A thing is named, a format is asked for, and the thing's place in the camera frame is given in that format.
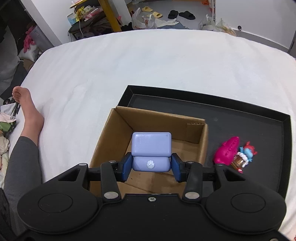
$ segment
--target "black slipper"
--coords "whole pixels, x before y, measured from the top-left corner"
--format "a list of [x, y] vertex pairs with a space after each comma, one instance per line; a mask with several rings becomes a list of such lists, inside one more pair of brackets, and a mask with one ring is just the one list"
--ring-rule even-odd
[[179, 16], [184, 17], [184, 18], [189, 19], [189, 20], [194, 20], [195, 19], [195, 16], [191, 12], [188, 12], [188, 11], [180, 12]]
[[171, 10], [170, 13], [168, 14], [169, 19], [174, 19], [178, 16], [179, 12], [176, 10]]

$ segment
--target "gray pants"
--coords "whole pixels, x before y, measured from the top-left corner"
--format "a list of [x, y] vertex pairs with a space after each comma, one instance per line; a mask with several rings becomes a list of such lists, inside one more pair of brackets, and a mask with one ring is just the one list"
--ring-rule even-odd
[[42, 183], [39, 151], [27, 137], [20, 137], [10, 155], [4, 180], [4, 193], [9, 203], [11, 226], [16, 235], [25, 231], [17, 214], [17, 203], [28, 191]]

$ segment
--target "cardboard box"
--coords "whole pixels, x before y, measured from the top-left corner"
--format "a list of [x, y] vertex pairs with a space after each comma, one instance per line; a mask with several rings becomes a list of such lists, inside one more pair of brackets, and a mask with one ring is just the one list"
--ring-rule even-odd
[[[131, 151], [131, 137], [135, 131], [170, 132], [172, 153], [182, 161], [204, 163], [208, 142], [208, 126], [204, 119], [117, 106], [111, 109], [90, 167], [115, 160]], [[185, 183], [176, 182], [172, 171], [167, 173], [131, 171], [125, 183], [118, 183], [121, 195], [126, 193], [179, 193]], [[90, 191], [101, 196], [100, 182], [92, 182]]]

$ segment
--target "slipper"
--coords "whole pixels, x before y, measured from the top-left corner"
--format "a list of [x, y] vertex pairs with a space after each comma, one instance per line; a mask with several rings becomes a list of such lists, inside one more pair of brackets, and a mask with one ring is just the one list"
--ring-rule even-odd
[[188, 11], [180, 12], [179, 16], [184, 17], [184, 18], [189, 19], [189, 20], [194, 20], [195, 19], [195, 16], [191, 12], [188, 12]]
[[152, 12], [152, 11], [153, 11], [153, 9], [151, 9], [147, 6], [142, 8], [142, 12]]
[[155, 18], [161, 18], [163, 15], [159, 12], [153, 12], [152, 15], [155, 17]]
[[179, 12], [176, 10], [171, 10], [170, 13], [168, 14], [169, 19], [174, 19], [178, 16]]

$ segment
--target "toy figurine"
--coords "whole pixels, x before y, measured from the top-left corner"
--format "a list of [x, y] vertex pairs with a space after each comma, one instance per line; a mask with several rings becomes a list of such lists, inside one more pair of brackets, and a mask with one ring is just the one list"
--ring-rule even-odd
[[252, 157], [256, 155], [255, 147], [250, 145], [248, 141], [243, 147], [239, 148], [239, 152], [234, 157], [231, 166], [242, 173], [242, 168], [252, 162]]
[[228, 141], [223, 142], [214, 155], [214, 163], [225, 164], [229, 166], [233, 162], [239, 147], [239, 137], [231, 137]]

